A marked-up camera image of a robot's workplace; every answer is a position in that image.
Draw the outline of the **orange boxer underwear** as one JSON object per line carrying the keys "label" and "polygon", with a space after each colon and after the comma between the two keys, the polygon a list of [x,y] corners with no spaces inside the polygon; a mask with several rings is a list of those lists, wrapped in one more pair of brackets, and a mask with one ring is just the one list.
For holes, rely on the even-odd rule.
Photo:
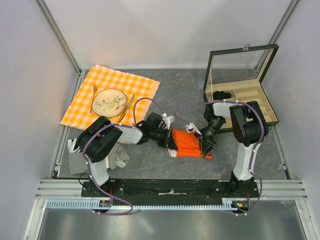
{"label": "orange boxer underwear", "polygon": [[178,150],[167,149],[172,158],[178,157],[196,157],[202,158],[201,146],[193,133],[187,133],[186,130],[173,128],[174,141]]}

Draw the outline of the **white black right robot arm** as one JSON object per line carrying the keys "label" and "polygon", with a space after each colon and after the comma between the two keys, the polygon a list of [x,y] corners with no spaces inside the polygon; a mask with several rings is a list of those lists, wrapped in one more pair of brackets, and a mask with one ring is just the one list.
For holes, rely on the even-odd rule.
{"label": "white black right robot arm", "polygon": [[257,101],[239,102],[218,100],[212,104],[213,116],[208,124],[196,130],[194,136],[199,142],[201,156],[206,157],[216,145],[215,136],[230,118],[232,132],[238,142],[236,164],[230,174],[228,186],[221,192],[240,197],[254,192],[257,184],[254,177],[254,163],[257,151],[269,130]]}

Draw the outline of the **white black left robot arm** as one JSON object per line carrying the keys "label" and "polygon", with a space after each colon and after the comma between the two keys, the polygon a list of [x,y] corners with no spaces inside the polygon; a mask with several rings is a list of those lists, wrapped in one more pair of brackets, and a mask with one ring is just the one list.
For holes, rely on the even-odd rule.
{"label": "white black left robot arm", "polygon": [[127,126],[112,123],[107,117],[101,116],[84,130],[76,139],[75,144],[85,155],[89,166],[89,177],[95,181],[92,191],[99,197],[106,196],[110,191],[108,170],[111,165],[111,153],[115,152],[118,143],[142,145],[153,140],[161,148],[177,150],[170,128],[175,117],[159,115],[152,112],[145,120],[136,125]]}

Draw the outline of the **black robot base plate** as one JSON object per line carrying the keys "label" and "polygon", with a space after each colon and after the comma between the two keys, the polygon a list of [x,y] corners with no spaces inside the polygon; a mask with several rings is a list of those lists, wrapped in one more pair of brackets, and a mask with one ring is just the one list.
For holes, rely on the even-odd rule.
{"label": "black robot base plate", "polygon": [[213,196],[218,198],[257,198],[259,188],[255,181],[237,184],[235,180],[216,179],[121,179],[108,180],[101,188],[125,199],[138,195],[163,196],[168,194]]}

